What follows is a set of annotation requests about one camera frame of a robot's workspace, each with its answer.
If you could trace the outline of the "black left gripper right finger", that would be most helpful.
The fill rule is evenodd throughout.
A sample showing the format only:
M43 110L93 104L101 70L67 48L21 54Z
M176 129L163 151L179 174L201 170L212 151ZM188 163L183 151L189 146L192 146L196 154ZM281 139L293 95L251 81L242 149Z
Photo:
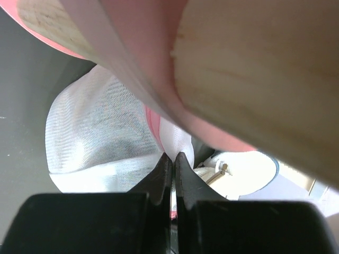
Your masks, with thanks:
M299 201L228 201L174 163L179 253L338 253L316 206Z

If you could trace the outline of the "pink-trimmed white mesh laundry bag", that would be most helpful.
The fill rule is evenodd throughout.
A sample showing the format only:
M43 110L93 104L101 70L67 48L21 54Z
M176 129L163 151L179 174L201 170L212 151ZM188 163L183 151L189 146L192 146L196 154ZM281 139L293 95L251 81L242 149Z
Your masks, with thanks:
M194 164L191 136L95 66L54 100L46 121L50 178L63 193L127 192L162 154L183 152Z

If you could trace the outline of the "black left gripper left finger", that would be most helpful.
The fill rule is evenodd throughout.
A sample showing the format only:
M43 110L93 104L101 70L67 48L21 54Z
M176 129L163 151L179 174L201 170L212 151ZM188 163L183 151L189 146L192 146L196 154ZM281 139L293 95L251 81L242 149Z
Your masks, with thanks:
M172 161L126 193L37 194L20 207L1 253L170 253Z

